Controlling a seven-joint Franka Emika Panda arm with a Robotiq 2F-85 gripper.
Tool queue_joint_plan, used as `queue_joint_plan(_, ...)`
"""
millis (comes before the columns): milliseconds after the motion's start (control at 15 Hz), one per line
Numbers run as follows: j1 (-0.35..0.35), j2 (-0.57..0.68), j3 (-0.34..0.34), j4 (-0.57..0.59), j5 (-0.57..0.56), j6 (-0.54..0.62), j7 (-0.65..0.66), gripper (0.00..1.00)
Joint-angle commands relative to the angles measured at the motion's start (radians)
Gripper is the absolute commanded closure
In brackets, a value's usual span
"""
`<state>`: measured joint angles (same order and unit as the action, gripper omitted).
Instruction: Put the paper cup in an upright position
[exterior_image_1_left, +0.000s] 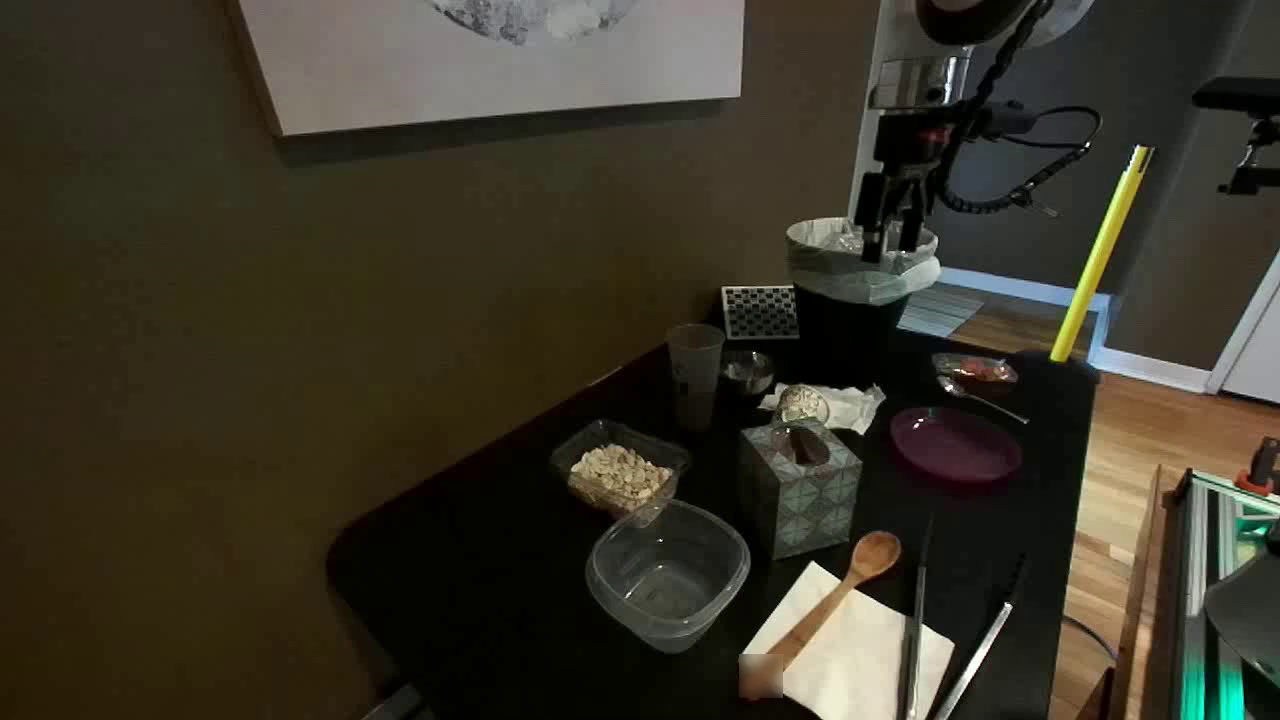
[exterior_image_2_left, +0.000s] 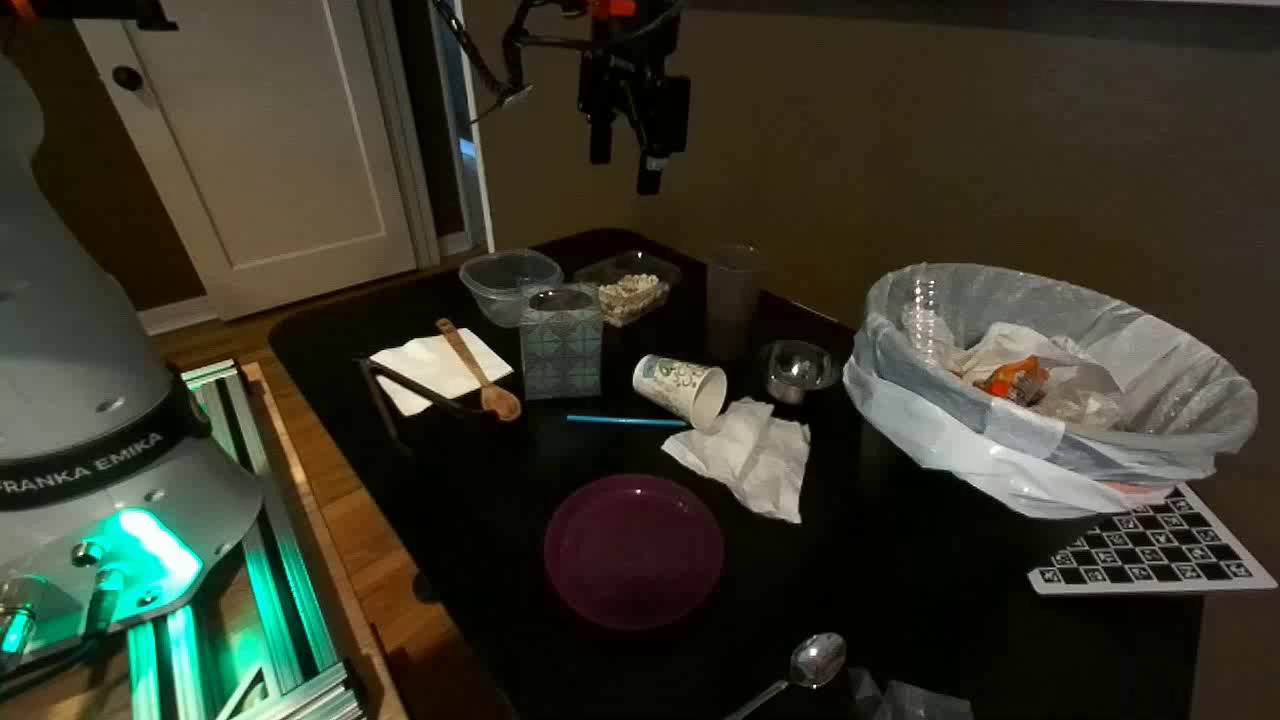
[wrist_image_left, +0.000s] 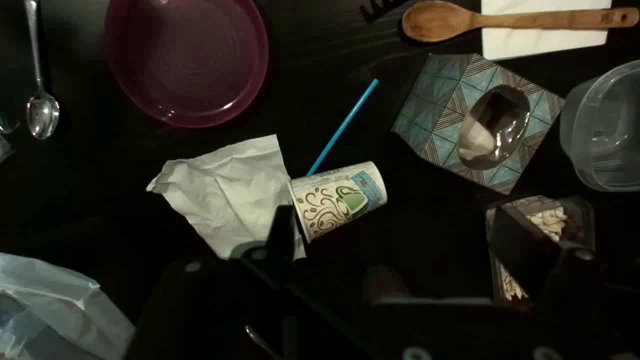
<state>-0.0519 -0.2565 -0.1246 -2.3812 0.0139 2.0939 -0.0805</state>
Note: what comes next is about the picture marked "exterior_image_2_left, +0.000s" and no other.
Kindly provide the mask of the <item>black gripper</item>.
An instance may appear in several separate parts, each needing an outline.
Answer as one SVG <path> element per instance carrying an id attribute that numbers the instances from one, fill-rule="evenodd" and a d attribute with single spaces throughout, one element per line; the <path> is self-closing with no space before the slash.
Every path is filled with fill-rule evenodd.
<path id="1" fill-rule="evenodd" d="M 668 156 L 688 149 L 690 79 L 668 72 L 680 41 L 674 0 L 588 0 L 581 51 L 581 111 L 588 166 L 610 161 L 610 120 L 625 115 L 639 146 L 637 191 L 655 195 Z"/>

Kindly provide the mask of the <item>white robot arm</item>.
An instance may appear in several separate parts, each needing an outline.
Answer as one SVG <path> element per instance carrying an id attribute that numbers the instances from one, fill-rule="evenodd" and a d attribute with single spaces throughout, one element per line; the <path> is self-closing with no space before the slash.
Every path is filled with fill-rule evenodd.
<path id="1" fill-rule="evenodd" d="M 44 107 L 0 66 L 0 660 L 31 668 L 197 595 L 265 490 L 151 353 L 31 161 Z"/>

